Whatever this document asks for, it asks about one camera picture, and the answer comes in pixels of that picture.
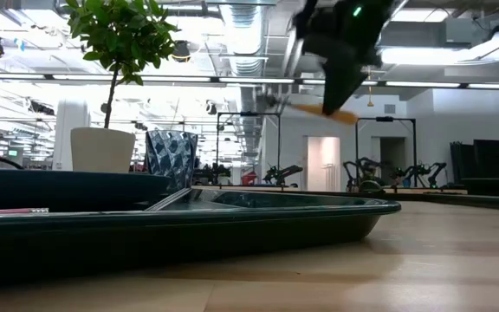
blue geometric vase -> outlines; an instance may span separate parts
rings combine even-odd
[[[168,193],[191,186],[198,135],[184,131],[154,130],[146,133],[146,166],[152,175],[171,178]]]

red object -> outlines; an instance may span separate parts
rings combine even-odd
[[[30,213],[30,208],[0,210],[0,214],[9,214],[9,213]]]
[[[242,176],[242,185],[253,185],[257,178],[256,172],[252,171]]]

white column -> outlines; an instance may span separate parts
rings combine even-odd
[[[241,167],[232,167],[230,170],[230,182],[233,185],[241,185],[242,184],[242,168]]]
[[[53,170],[73,170],[70,130],[77,127],[90,127],[90,111],[86,100],[73,97],[60,100],[55,127]]]

white flower pot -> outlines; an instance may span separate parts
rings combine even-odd
[[[72,129],[73,171],[128,173],[135,141],[134,134],[117,130]]]

doorway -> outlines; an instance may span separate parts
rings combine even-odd
[[[340,191],[340,138],[307,137],[307,167],[305,171],[308,191]]]
[[[405,170],[405,138],[380,138],[380,162],[388,165],[381,169],[380,178],[391,184],[392,169]]]

